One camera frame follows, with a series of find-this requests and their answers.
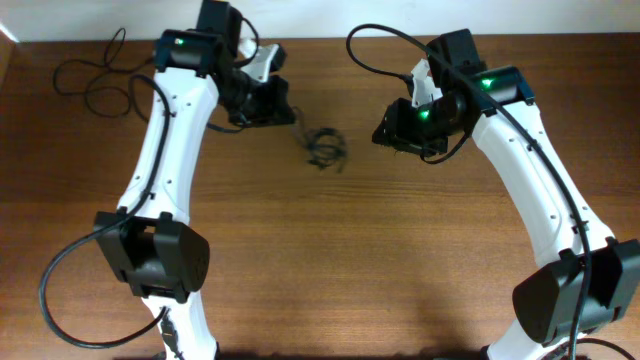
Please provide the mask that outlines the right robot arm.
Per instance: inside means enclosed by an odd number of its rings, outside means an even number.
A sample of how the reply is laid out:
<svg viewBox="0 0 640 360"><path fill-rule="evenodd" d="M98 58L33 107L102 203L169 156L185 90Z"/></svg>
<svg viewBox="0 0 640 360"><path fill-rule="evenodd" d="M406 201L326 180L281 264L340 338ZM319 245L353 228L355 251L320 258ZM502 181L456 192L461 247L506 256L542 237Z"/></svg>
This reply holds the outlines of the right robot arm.
<svg viewBox="0 0 640 360"><path fill-rule="evenodd" d="M535 95L513 66L489 68L471 33L423 45L374 131L376 144L429 165L472 141L503 181L529 234L537 270L512 293L515 320L485 359L573 359L581 343L620 320L639 284L639 244L619 241L593 213L554 150Z"/></svg>

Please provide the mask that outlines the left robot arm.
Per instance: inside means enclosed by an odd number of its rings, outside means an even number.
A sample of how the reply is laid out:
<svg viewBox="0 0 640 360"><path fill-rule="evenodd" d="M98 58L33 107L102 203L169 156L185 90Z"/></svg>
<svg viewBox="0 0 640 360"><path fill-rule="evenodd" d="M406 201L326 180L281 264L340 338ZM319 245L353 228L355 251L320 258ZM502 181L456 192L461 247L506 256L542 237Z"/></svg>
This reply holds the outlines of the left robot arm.
<svg viewBox="0 0 640 360"><path fill-rule="evenodd" d="M206 239L189 226L201 143L218 106L234 131L295 122L286 59L278 45L244 45L245 19L224 1L202 3L195 28L166 30L155 42L155 94L141 153L114 213L100 212L97 242L115 277L142 299L167 358L213 359L218 343L200 290L209 269Z"/></svg>

